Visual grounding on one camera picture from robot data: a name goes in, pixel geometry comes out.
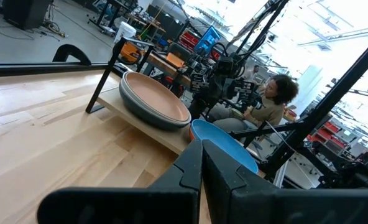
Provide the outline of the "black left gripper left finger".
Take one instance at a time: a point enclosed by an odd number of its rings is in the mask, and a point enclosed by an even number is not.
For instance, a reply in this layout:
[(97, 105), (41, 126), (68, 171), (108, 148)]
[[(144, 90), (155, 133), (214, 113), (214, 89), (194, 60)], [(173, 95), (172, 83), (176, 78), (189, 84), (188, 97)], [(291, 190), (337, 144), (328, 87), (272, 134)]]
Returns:
[(192, 141), (145, 188), (67, 187), (40, 203), (39, 223), (198, 223), (203, 145)]

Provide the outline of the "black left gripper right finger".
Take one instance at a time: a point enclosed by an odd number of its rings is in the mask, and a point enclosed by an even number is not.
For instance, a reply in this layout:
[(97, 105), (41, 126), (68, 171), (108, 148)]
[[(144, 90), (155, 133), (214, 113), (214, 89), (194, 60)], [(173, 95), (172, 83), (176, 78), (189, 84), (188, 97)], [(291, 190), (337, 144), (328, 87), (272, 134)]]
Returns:
[(368, 223), (368, 189), (280, 189), (211, 141), (202, 145), (212, 223)]

